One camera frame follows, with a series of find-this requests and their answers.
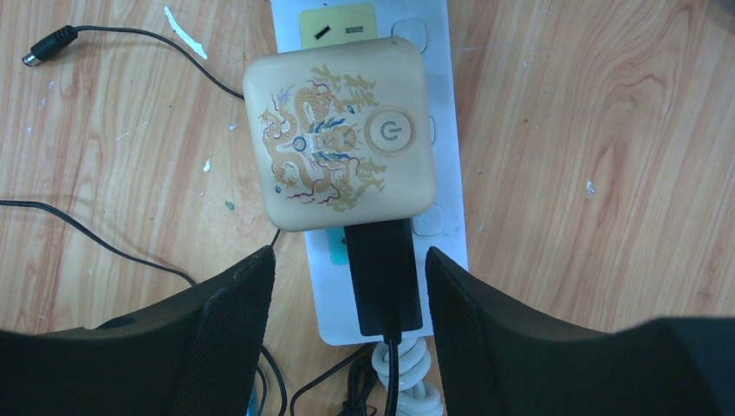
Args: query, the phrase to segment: white power strip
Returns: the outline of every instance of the white power strip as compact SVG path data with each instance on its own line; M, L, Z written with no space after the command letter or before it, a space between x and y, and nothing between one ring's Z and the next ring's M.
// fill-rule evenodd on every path
M365 1L271 0L278 52L302 48L298 22L302 11L355 3ZM465 269L468 267L449 19L446 0L373 0L371 3L375 8L378 37L404 37L423 50L429 114L433 122L437 198L427 212L412 221L424 327L405 333L404 337L415 338L433 335L425 274L429 248L436 246ZM308 231L305 237L316 320L322 339L335 346L381 341L380 336L360 334L341 231Z

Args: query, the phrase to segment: white cable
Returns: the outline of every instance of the white cable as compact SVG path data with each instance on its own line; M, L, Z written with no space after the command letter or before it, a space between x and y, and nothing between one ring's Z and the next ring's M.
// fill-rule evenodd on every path
M398 346L398 412L396 416L442 416L439 390L425 382L432 356L424 338L406 338ZM388 345L380 342L373 351L373 368L382 385L388 385Z

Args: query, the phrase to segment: wood grain surface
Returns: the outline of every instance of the wood grain surface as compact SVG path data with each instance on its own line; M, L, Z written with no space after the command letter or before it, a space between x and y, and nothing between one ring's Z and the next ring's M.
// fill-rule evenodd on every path
M0 198L53 204L201 280L274 231L243 104L140 36L84 33L54 62L20 61L65 24L175 38L164 4L235 89L252 59L276 51L261 0L0 3ZM473 274L606 331L735 313L735 3L453 0L449 10ZM186 287L39 211L0 209L0 254L0 328L18 332L93 328ZM319 338L302 236L283 235L276 255L265 343L293 393L354 348ZM345 375L297 414L336 414ZM377 387L371 403L384 400Z

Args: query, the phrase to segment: white paint mark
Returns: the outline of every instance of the white paint mark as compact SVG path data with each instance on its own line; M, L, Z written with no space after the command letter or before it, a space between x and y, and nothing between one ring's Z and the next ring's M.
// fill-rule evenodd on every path
M595 193L595 188L592 187L592 179L587 180L587 199L592 198L592 194Z
M173 14L171 13L171 10L168 9L168 6L163 6L163 12L166 14L166 18L168 19L168 23L171 25L171 29L179 35L182 41L189 45L190 48L194 49L194 52L199 54L199 56L203 58L207 58L204 48L202 48L202 44L199 42L196 42L194 39L192 39L189 34L184 32L183 29L181 29L181 26L179 26L178 23L176 23L176 19L173 18Z

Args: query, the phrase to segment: dragon print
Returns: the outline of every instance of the dragon print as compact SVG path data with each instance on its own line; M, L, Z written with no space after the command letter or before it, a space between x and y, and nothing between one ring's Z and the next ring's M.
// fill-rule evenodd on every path
M311 73L295 93L290 86L272 94L272 107L260 115L263 145L279 184L274 192L345 211L368 189L385 188L380 174L387 167L354 156L364 143L360 129L349 123L351 118L363 120L355 117L363 108L380 105L371 91L375 82L360 75L332 75L326 65Z

